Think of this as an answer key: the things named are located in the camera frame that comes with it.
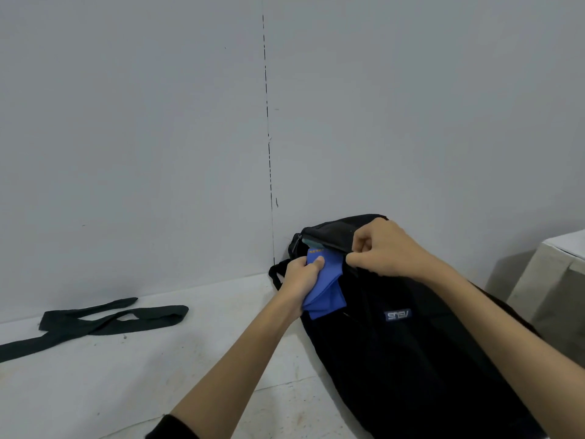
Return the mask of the black backpack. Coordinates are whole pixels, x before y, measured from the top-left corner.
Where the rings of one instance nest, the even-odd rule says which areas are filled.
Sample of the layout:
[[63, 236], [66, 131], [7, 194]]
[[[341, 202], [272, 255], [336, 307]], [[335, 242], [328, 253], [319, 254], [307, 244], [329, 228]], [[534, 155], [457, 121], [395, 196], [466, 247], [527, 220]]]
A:
[[301, 321], [340, 398], [375, 439], [548, 439], [471, 334], [428, 287], [349, 267], [355, 230], [377, 214], [296, 233], [271, 266], [276, 289], [312, 248], [340, 254], [338, 308]]

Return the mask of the person's left forearm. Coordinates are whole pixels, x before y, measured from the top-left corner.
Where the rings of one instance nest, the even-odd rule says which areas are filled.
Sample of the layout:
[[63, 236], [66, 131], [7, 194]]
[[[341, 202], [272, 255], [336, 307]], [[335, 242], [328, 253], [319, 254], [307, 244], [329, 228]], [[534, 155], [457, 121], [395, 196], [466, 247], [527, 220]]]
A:
[[280, 290], [144, 439], [230, 439], [303, 298]]

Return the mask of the person's right forearm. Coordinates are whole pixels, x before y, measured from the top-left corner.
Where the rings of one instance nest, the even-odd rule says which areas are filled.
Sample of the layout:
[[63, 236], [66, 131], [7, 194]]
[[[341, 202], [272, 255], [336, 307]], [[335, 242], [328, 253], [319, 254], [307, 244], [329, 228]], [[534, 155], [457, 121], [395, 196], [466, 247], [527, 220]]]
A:
[[585, 439], [585, 369], [434, 256], [420, 280], [449, 306], [550, 439]]

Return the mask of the person's left hand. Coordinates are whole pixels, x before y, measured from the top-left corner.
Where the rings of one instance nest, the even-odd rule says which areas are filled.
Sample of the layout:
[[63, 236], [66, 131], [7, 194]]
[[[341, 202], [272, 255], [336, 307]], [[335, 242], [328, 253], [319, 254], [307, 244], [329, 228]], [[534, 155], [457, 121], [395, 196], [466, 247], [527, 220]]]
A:
[[277, 296], [291, 309], [301, 311], [303, 302], [317, 280], [309, 280], [305, 273], [306, 256], [289, 262]]

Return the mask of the blue cloth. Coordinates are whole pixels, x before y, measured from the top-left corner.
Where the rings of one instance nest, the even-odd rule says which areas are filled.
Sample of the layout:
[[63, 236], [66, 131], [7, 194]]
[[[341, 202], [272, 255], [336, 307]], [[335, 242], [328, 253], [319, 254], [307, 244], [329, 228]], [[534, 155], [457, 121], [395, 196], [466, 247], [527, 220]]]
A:
[[320, 256], [325, 260], [324, 267], [318, 272], [315, 285], [303, 301], [303, 310], [308, 313], [311, 320], [347, 306], [339, 284], [345, 255], [326, 248], [310, 248], [307, 253], [307, 264], [313, 263]]

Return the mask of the person's right hand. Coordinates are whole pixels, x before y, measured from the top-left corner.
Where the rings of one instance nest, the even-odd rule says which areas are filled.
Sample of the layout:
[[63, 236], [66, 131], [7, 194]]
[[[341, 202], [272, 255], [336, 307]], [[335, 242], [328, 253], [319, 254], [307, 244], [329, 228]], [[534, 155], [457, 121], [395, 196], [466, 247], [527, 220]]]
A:
[[387, 277], [424, 279], [436, 263], [435, 256], [397, 223], [384, 218], [376, 218], [355, 231], [351, 252], [378, 252], [379, 270], [367, 271]]

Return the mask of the white box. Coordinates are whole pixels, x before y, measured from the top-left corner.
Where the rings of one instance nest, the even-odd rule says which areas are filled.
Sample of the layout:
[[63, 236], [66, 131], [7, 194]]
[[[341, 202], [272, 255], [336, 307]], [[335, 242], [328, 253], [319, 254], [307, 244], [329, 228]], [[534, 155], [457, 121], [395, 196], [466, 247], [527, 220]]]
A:
[[585, 229], [541, 242], [507, 303], [585, 368]]

